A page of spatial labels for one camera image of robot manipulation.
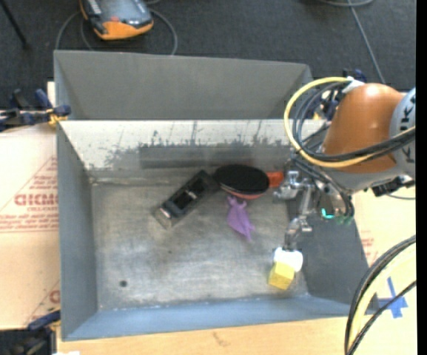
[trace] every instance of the gray bin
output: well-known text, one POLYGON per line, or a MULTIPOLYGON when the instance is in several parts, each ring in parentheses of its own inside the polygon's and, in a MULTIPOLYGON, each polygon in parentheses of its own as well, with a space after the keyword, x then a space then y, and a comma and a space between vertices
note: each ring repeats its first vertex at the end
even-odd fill
MULTIPOLYGON (((63 340, 346 316, 367 269, 355 224, 316 222, 287 291, 267 284, 288 207, 248 201, 248 241, 226 222, 226 192, 170 229, 152 210, 198 170, 282 170, 302 64, 56 51, 63 340)), ((319 123, 304 125, 313 132, 319 123)))

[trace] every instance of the gray carpet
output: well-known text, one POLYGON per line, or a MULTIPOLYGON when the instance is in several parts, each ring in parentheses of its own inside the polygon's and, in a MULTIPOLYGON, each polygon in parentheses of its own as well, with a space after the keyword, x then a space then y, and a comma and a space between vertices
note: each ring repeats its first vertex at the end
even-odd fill
MULTIPOLYGON (((401 91, 415 86, 417 0, 373 0, 353 9, 337 6, 347 0, 329 1, 333 5, 318 0, 161 0, 151 8, 175 28, 179 55, 304 63, 316 78, 341 76, 344 69, 358 68, 368 81, 401 91)), ((172 33, 156 16, 154 27, 145 35, 105 43, 81 23, 80 15, 61 32, 77 12, 77 0, 5 2, 29 47, 23 48, 0 5, 3 108, 16 88, 32 98, 36 89, 46 87, 53 77, 53 50, 59 35, 63 49, 87 49, 89 45, 94 51, 172 51, 172 33)), ((1 332, 0 352, 25 336, 1 332)))

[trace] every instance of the black cable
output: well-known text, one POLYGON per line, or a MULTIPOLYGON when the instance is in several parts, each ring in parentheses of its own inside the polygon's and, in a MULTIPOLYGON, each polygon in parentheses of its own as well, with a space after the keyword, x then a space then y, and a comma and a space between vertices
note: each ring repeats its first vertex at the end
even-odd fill
POLYGON ((364 0, 364 1, 359 1, 359 2, 355 2, 355 3, 352 2, 351 0, 346 0, 346 3, 339 3, 339 2, 335 2, 335 1, 329 1, 329 0, 315 0, 315 1, 319 1, 321 3, 331 5, 333 7, 350 8, 352 15, 354 17, 354 20, 356 21, 356 24, 358 25, 358 29, 360 30, 360 34, 365 41, 366 49, 368 50, 368 53, 371 56, 371 61, 373 63, 374 68, 376 69, 376 72, 379 76, 379 79, 380 79, 381 83, 386 84, 386 81, 385 81, 383 74, 380 70, 379 64, 377 63, 376 57, 374 56, 374 52, 371 48, 371 45, 369 44, 368 37, 366 36, 366 33, 363 29, 363 26, 361 25, 360 19, 358 18, 358 15, 357 15, 356 10, 355 10, 356 7, 362 7, 364 5, 370 4, 374 0, 364 0))
POLYGON ((409 246, 413 245, 417 242, 417 236, 412 235, 410 238, 403 240, 395 246, 392 246, 388 251, 382 254, 369 268, 369 270, 365 273, 363 278, 360 281, 356 292, 354 293, 352 304, 350 305, 348 320, 346 322, 346 330, 345 330, 345 353, 349 348, 350 341, 350 331, 352 329, 352 323, 354 321, 354 316, 356 314, 357 306, 360 304, 363 295, 369 289, 369 286, 376 279, 376 277, 380 274, 380 272, 402 251, 407 249, 409 246))
POLYGON ((405 196, 396 196, 396 195, 392 195, 392 194, 387 194, 387 197, 392 197, 392 198, 397 198, 398 200, 415 200, 415 197, 405 197, 405 196))
POLYGON ((351 10, 354 20, 356 21, 356 24, 358 25, 358 29, 360 30, 361 36, 363 37, 363 40, 365 42, 366 45, 366 49, 368 50, 369 56, 371 56, 371 61, 373 62, 373 66, 376 69, 376 72, 379 76, 379 79, 381 81, 381 83, 386 84, 386 80, 384 79, 384 76, 381 72, 381 69, 379 67, 379 64, 376 61, 376 57, 374 56, 374 52, 371 48, 371 45, 369 44, 368 41, 368 37, 363 29, 363 25, 361 25, 361 21, 358 17, 358 14, 356 13, 356 10, 354 9, 354 7, 352 5, 349 5, 349 9, 351 10))
POLYGON ((356 338, 354 339, 352 345, 349 348, 349 351, 346 352, 346 355, 353 355, 354 352, 357 350, 359 344, 363 340, 364 336, 368 332, 368 330, 372 327, 374 322, 376 322, 377 318, 393 303, 398 301, 401 297, 403 297, 405 294, 410 292, 415 286, 417 285, 417 281, 414 280, 412 283, 407 285, 400 293, 396 294, 394 297, 392 297, 386 304, 381 306, 376 313, 374 313, 371 318, 368 320, 368 322, 363 326, 363 328, 360 330, 360 332, 357 334, 356 338))

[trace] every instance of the sponge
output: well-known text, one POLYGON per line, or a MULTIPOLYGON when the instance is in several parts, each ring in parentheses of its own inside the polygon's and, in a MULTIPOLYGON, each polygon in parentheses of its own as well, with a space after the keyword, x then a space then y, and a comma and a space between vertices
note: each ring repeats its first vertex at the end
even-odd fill
POLYGON ((286 290, 291 285, 295 272, 302 269, 302 264, 303 255, 300 251, 286 251, 281 247, 275 249, 268 284, 286 290))
POLYGON ((269 272, 267 283, 274 287, 286 290, 292 283, 295 276, 295 270, 292 266, 276 262, 269 272))

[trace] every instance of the purple glove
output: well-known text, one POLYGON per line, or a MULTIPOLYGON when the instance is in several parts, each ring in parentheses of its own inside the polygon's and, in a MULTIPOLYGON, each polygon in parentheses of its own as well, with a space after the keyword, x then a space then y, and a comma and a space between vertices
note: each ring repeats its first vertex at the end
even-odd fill
POLYGON ((246 211, 246 201, 239 203, 235 196, 227 197, 229 211, 227 216, 228 225, 230 225, 238 233, 244 235, 248 240, 251 240, 251 231, 255 229, 254 225, 249 221, 248 212, 246 211))

